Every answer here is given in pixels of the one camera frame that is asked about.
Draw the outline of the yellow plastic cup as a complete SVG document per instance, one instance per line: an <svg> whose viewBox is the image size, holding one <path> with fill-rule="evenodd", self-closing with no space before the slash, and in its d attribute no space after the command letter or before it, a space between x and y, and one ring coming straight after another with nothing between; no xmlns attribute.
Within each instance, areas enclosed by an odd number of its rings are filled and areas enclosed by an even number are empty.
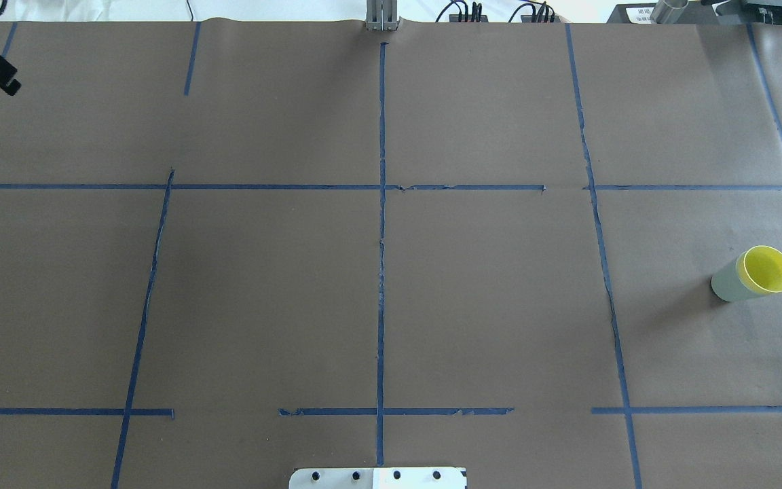
<svg viewBox="0 0 782 489"><path fill-rule="evenodd" d="M757 245L741 253L730 269L739 284L756 296L782 293L782 251Z"/></svg>

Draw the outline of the metal cup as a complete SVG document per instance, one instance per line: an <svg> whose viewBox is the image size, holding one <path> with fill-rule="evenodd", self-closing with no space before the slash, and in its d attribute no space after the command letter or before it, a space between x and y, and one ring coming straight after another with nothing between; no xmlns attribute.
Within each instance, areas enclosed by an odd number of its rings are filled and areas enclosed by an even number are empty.
<svg viewBox="0 0 782 489"><path fill-rule="evenodd" d="M652 8L652 24L676 24L682 17L689 0L658 0Z"/></svg>

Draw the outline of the green plastic cup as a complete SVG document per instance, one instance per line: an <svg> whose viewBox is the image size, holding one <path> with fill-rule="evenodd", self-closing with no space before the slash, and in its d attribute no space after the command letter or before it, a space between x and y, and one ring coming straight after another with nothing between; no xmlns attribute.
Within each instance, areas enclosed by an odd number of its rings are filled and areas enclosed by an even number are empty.
<svg viewBox="0 0 782 489"><path fill-rule="evenodd" d="M743 256L739 255L711 277L711 290L724 302L739 302L760 296L742 281L742 274L739 272L742 262Z"/></svg>

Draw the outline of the aluminium frame post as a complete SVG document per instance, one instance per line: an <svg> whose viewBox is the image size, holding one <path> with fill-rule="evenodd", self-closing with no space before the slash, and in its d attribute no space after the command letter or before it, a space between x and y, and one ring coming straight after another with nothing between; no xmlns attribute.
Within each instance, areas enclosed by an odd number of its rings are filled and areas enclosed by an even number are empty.
<svg viewBox="0 0 782 489"><path fill-rule="evenodd" d="M365 26L367 31L397 31L400 24L397 0L367 0Z"/></svg>

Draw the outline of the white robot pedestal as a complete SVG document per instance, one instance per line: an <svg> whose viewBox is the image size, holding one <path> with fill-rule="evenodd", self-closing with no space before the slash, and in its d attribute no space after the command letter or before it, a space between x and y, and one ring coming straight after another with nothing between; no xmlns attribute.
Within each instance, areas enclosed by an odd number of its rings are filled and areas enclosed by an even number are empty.
<svg viewBox="0 0 782 489"><path fill-rule="evenodd" d="M465 468L347 467L296 470L289 488L468 488Z"/></svg>

